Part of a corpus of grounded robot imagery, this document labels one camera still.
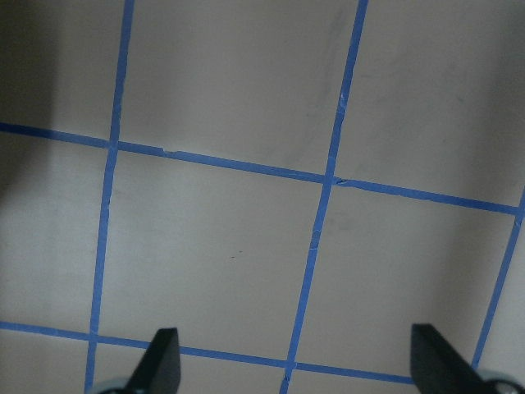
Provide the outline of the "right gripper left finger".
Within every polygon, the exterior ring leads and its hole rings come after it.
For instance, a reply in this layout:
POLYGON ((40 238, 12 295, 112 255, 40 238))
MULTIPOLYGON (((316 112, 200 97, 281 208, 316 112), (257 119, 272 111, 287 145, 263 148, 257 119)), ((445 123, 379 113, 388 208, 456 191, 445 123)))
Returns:
POLYGON ((180 381, 178 331, 176 328, 160 328, 122 392, 176 394, 180 381))

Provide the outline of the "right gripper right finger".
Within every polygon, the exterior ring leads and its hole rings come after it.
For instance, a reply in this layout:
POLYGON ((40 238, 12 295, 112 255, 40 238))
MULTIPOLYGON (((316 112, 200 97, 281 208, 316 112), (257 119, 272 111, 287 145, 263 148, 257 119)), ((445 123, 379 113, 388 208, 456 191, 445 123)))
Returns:
POLYGON ((410 334, 410 376, 423 394, 498 393, 501 379, 485 380, 429 323, 415 323, 410 334))

